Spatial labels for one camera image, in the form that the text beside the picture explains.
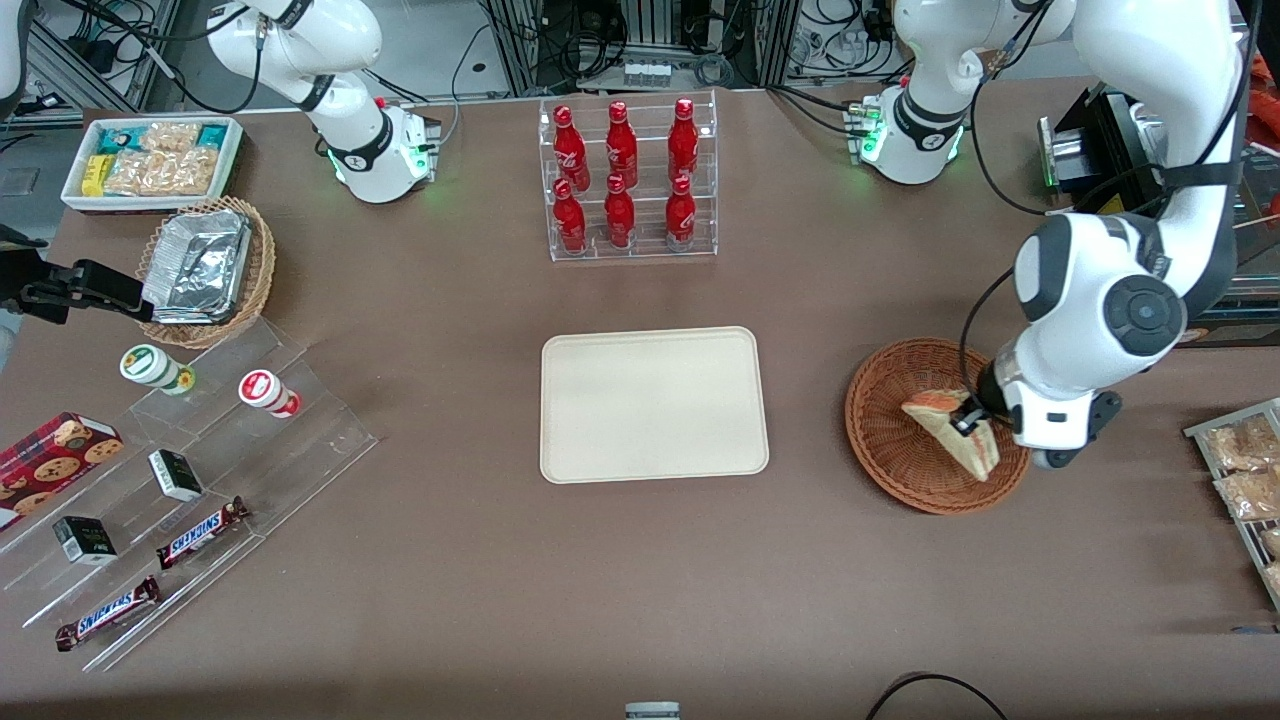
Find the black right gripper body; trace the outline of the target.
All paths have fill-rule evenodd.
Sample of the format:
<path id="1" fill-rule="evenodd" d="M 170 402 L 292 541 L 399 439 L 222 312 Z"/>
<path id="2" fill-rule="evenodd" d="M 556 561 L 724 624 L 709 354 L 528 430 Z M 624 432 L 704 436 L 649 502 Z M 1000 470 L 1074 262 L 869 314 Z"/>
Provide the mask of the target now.
<path id="1" fill-rule="evenodd" d="M 42 311 L 22 299 L 23 290 L 47 277 L 40 251 L 49 246 L 46 240 L 33 240 L 9 225 L 1 227 L 1 307 L 14 315 L 28 315 L 49 320 Z"/>

